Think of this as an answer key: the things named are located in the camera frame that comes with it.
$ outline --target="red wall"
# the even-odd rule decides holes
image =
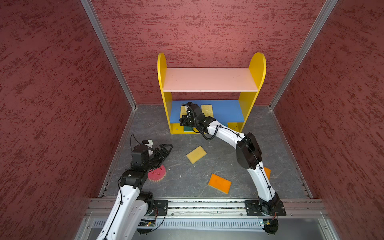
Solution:
[[[384,236],[383,12],[339,0],[275,108],[342,239]]]
[[[78,0],[0,7],[1,239],[73,239],[130,106]]]
[[[162,104],[157,55],[168,67],[247,68],[263,52],[267,74],[256,104],[269,104],[325,0],[94,0],[137,103]],[[237,99],[179,93],[174,99]]]

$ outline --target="pink disc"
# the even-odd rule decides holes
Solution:
[[[163,180],[163,178],[166,176],[166,168],[164,165],[161,165],[161,167],[156,168],[155,170],[151,170],[151,172],[148,173],[148,179],[153,182],[158,182]]]

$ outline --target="toy shelf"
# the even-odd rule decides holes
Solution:
[[[220,123],[241,132],[261,89],[266,73],[265,56],[256,53],[249,68],[167,68],[165,55],[159,53],[157,74],[171,134],[184,132],[180,126],[181,104],[173,101],[172,92],[241,92],[238,100],[193,100],[197,105],[212,105]]]

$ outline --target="yellow shelf side panel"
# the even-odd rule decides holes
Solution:
[[[172,109],[172,93],[163,91],[163,86],[164,86],[164,81],[166,79],[166,74],[167,74],[166,57],[165,57],[164,53],[159,53],[159,56],[157,57],[157,76],[159,77],[161,96],[163,97],[164,108],[166,110],[169,130],[172,133],[172,126],[171,126],[170,121],[169,121],[170,111]]]
[[[248,69],[251,72],[251,75],[253,77],[253,80],[255,81],[258,91],[240,93],[239,103],[241,111],[243,113],[244,122],[228,123],[228,127],[237,132],[243,131],[244,125],[248,119],[249,114],[251,113],[253,105],[255,104],[257,95],[259,95],[261,87],[263,86],[266,73],[266,60],[264,54],[255,53],[255,55],[252,57]]]

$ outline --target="floor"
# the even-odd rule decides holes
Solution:
[[[293,162],[289,158],[268,107],[255,106],[244,127],[251,132],[262,150],[264,166],[271,169],[270,182],[280,198],[306,198],[303,184]],[[200,197],[200,198],[257,198],[257,190],[251,176],[236,161],[234,148],[219,138],[205,140],[201,135],[171,135],[162,105],[140,105],[128,136],[134,133],[141,142],[152,139],[154,147],[173,144],[171,154],[164,161],[167,169],[160,182],[146,181],[142,191],[150,191],[156,197]],[[132,147],[137,143],[132,139]],[[106,196],[118,194],[117,180],[130,167],[131,150],[129,139],[113,172]],[[186,155],[202,146],[207,155],[195,164]],[[208,186],[212,174],[232,182],[228,194]]]

